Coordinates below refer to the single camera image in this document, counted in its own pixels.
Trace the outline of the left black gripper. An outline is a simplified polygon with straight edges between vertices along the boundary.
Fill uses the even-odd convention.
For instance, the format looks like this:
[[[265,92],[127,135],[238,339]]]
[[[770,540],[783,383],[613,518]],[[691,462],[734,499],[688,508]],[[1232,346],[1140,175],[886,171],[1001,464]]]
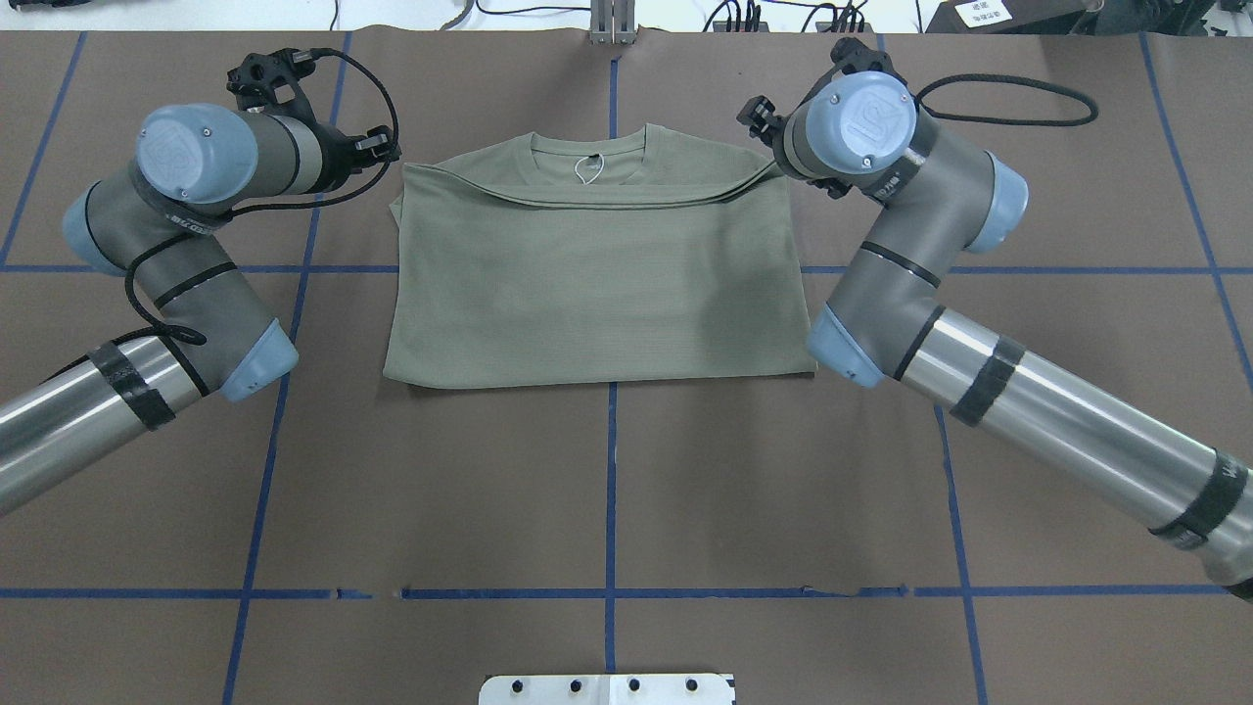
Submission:
[[[367,167],[392,164],[402,155],[393,129],[378,125],[365,135],[345,135],[333,125],[315,125],[313,134],[322,153],[322,167],[313,192],[336,192],[350,175]]]

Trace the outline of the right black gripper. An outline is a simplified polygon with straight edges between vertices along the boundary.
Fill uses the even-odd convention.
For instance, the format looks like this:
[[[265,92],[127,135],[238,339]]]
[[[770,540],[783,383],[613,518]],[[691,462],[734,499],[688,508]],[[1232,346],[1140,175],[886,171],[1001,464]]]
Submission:
[[[752,138],[761,139],[766,147],[771,148],[771,155],[774,157],[776,164],[788,177],[818,188],[832,200],[850,195],[850,183],[833,177],[809,175],[799,170],[799,162],[793,160],[786,152],[788,116],[781,116],[766,95],[748,99],[737,113],[736,120],[748,130]]]

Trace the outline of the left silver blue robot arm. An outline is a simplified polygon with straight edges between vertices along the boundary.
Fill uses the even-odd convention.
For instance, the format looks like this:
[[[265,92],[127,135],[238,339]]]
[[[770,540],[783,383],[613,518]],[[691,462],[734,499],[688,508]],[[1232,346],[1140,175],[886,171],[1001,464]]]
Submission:
[[[200,103],[145,116],[133,160],[63,219],[66,244],[122,277],[145,326],[3,406],[3,513],[198,399],[246,399],[294,369],[294,344],[216,232],[246,213],[241,202],[298,210],[301,195],[327,195],[397,158],[397,126],[345,135],[296,104],[234,111]]]

